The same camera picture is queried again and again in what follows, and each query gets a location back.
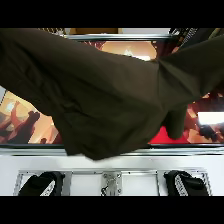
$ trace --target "garment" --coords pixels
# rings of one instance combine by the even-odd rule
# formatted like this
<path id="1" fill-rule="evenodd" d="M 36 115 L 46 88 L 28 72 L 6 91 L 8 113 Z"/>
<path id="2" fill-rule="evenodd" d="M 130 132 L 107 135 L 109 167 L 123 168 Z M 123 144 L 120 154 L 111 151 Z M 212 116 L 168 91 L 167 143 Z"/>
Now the garment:
<path id="1" fill-rule="evenodd" d="M 186 105 L 224 79 L 224 37 L 155 61 L 36 29 L 0 29 L 0 85 L 52 116 L 68 155 L 104 159 L 183 132 Z"/>

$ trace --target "picture of people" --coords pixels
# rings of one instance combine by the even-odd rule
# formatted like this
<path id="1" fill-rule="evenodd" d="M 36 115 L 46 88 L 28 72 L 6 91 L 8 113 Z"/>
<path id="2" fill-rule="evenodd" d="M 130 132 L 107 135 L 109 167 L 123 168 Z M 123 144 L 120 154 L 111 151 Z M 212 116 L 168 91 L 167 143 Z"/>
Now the picture of people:
<path id="1" fill-rule="evenodd" d="M 85 41 L 98 50 L 149 61 L 171 54 L 175 42 L 165 41 Z M 188 106 L 180 139 L 173 140 L 165 127 L 149 144 L 224 143 L 224 118 L 217 123 L 201 124 L 200 113 L 224 112 L 224 88 L 207 94 Z M 36 110 L 27 101 L 7 91 L 0 105 L 0 144 L 62 144 L 51 117 Z"/>

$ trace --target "black device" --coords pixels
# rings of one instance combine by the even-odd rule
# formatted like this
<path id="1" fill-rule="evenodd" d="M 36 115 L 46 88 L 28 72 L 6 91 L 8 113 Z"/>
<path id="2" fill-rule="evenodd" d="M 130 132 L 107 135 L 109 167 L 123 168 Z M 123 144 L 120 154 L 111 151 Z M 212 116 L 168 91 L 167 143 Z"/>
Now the black device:
<path id="1" fill-rule="evenodd" d="M 61 196 L 64 177 L 58 171 L 33 175 L 23 185 L 18 196 Z"/>
<path id="2" fill-rule="evenodd" d="M 164 174 L 169 196 L 209 196 L 205 183 L 185 171 L 172 170 Z"/>

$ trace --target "screen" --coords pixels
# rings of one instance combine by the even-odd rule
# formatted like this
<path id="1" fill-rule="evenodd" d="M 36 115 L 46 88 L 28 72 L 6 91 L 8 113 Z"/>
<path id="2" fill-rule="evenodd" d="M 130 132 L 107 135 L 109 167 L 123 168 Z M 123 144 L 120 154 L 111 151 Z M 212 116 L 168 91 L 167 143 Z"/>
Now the screen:
<path id="1" fill-rule="evenodd" d="M 141 60 L 172 53 L 175 41 L 84 41 L 98 50 L 123 54 Z M 224 142 L 224 89 L 214 90 L 188 105 L 180 139 L 172 140 L 161 127 L 150 144 L 201 144 Z M 9 91 L 0 106 L 0 144 L 62 144 L 51 117 L 37 111 L 27 101 Z"/>

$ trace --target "display panel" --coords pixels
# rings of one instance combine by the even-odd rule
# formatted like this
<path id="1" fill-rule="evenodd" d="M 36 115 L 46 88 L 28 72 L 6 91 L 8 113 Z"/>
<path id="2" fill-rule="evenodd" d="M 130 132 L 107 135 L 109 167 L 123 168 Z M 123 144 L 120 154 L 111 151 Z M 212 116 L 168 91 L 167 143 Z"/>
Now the display panel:
<path id="1" fill-rule="evenodd" d="M 169 39 L 152 41 L 83 41 L 98 50 L 151 60 L 168 55 L 176 46 Z M 150 144 L 205 144 L 224 142 L 224 90 L 217 89 L 188 105 L 185 129 L 172 140 L 161 127 Z M 0 144 L 62 144 L 51 117 L 7 91 L 0 106 Z"/>

